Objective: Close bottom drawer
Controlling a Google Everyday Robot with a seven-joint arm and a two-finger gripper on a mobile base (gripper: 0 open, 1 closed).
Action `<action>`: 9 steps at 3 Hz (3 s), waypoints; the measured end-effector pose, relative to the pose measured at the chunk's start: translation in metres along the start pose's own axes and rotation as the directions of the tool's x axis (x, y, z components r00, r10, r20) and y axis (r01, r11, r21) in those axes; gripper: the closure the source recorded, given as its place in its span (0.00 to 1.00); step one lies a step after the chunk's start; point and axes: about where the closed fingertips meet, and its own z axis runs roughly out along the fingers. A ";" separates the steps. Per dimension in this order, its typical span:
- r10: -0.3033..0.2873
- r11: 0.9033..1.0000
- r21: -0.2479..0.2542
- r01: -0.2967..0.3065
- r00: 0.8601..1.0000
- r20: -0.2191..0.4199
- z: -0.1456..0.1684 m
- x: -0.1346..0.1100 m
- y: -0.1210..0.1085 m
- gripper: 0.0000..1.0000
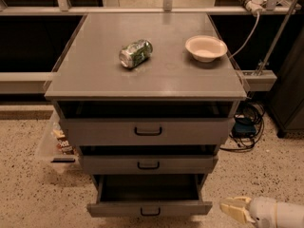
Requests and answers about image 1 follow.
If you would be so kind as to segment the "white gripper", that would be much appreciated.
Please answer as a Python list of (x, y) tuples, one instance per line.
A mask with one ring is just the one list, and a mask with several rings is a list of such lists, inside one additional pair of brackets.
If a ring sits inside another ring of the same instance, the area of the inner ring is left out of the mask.
[(228, 198), (227, 203), (222, 203), (220, 210), (239, 223), (253, 223), (256, 228), (276, 228), (275, 199), (233, 197)]

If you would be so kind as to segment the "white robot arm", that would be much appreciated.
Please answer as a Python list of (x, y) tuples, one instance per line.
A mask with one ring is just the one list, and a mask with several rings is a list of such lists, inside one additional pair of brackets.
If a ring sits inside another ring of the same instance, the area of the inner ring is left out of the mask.
[(233, 197), (222, 199), (220, 210), (241, 224), (255, 228), (304, 228), (304, 206), (276, 199)]

